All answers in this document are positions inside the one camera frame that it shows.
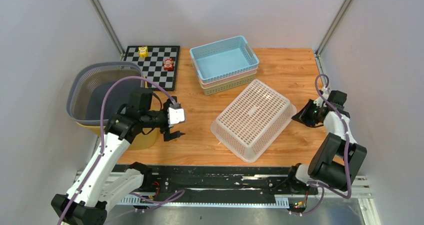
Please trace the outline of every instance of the checkered square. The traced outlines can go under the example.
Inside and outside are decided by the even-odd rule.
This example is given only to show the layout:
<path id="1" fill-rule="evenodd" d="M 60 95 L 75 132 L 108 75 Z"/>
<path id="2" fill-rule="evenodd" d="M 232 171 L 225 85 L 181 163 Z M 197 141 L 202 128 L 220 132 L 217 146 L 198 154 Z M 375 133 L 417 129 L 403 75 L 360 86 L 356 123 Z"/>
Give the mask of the checkered square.
<path id="1" fill-rule="evenodd" d="M 147 46 L 147 57 L 139 56 L 139 47 L 141 45 L 128 46 L 124 61 L 139 65 L 144 77 L 159 84 L 165 90 L 175 90 L 180 46 Z M 175 62 L 174 71 L 164 70 L 163 61 L 168 58 Z M 147 86 L 153 90 L 158 90 L 151 84 Z"/>

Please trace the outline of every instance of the light blue plastic basket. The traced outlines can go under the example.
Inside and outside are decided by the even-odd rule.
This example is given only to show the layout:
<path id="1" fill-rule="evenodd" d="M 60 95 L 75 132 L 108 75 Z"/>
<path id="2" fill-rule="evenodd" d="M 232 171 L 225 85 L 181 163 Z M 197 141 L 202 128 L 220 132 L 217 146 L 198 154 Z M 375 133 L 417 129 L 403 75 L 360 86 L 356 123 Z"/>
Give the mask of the light blue plastic basket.
<path id="1" fill-rule="evenodd" d="M 256 69 L 259 59 L 244 36 L 190 49 L 191 62 L 203 83 Z"/>

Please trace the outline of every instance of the yellow toy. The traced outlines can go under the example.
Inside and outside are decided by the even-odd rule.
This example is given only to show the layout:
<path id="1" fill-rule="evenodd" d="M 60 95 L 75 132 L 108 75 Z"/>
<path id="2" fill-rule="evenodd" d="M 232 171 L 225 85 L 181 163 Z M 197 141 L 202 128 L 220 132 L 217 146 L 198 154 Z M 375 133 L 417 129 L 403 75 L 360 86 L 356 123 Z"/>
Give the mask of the yellow toy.
<path id="1" fill-rule="evenodd" d="M 147 51 L 147 46 L 138 47 L 138 55 L 140 56 L 140 58 L 145 58 L 148 54 L 149 52 Z"/>

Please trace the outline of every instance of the wood grain surface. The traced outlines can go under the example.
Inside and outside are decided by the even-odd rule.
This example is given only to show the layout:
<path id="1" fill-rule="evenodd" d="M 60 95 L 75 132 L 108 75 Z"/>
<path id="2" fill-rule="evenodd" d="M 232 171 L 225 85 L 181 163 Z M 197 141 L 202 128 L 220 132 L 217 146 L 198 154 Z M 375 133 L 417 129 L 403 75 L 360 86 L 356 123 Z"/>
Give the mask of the wood grain surface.
<path id="1" fill-rule="evenodd" d="M 314 81 L 318 68 L 311 49 L 253 49 L 259 58 L 256 78 L 288 98 L 297 111 L 308 99 L 316 99 Z M 247 84 L 210 96 L 203 94 L 190 61 L 188 48 L 181 49 L 176 90 L 171 94 L 185 109 L 186 122 L 175 130 L 186 135 L 156 143 L 144 150 L 128 150 L 120 164 L 140 162 L 155 165 L 291 166 L 309 164 L 326 137 L 325 129 L 309 128 L 292 121 L 254 163 L 242 161 L 211 133 L 213 120 L 239 95 Z M 166 96 L 156 91 L 165 101 Z"/>

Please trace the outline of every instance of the olive green basket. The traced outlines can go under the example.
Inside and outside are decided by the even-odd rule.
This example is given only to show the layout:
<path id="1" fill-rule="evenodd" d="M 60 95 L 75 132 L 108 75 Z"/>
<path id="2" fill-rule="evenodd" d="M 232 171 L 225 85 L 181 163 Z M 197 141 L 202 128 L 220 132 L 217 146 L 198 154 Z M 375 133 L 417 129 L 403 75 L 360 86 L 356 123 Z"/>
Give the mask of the olive green basket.
<path id="1" fill-rule="evenodd" d="M 200 82 L 199 84 L 200 84 L 200 87 L 203 89 L 203 93 L 206 96 L 209 96 L 209 95 L 216 94 L 228 89 L 238 87 L 243 84 L 248 84 L 255 79 L 255 76 L 256 76 L 256 72 L 251 75 L 243 76 L 243 77 L 234 79 L 232 81 L 227 81 L 227 82 L 224 82 L 215 86 L 207 87 L 207 88 L 203 87 L 203 85 Z"/>

